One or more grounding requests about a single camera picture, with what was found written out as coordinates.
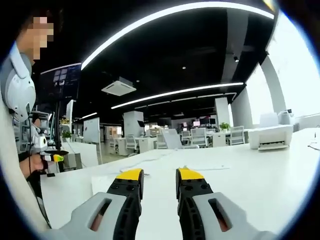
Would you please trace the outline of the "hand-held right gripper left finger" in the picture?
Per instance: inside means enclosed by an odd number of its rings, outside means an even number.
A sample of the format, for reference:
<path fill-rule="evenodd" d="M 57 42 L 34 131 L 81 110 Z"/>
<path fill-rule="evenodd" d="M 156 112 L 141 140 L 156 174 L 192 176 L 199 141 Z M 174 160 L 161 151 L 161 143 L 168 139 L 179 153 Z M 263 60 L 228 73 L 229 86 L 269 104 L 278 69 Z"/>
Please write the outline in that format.
<path fill-rule="evenodd" d="M 107 192 L 98 192 L 71 213 L 58 231 L 66 240 L 134 240 L 142 213 L 144 170 L 115 177 Z"/>

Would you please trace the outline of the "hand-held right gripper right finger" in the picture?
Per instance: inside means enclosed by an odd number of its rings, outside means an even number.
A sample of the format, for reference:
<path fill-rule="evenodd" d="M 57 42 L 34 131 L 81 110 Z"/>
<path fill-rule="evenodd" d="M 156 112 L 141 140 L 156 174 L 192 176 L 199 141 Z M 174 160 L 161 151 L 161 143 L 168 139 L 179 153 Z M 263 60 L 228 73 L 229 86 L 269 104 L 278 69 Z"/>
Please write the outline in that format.
<path fill-rule="evenodd" d="M 214 192 L 203 175 L 187 167 L 176 169 L 177 214 L 185 240 L 274 240 L 247 221 L 246 212 L 221 192 Z"/>

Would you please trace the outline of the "person's left hand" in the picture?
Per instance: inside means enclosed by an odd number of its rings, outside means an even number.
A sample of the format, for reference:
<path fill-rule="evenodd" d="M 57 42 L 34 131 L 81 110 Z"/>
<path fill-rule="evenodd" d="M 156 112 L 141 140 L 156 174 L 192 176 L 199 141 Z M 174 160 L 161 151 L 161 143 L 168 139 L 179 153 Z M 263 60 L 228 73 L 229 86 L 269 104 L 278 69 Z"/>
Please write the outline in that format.
<path fill-rule="evenodd" d="M 19 162 L 20 170 L 25 179 L 33 172 L 42 171 L 45 169 L 42 156 L 40 154 L 32 154 Z"/>

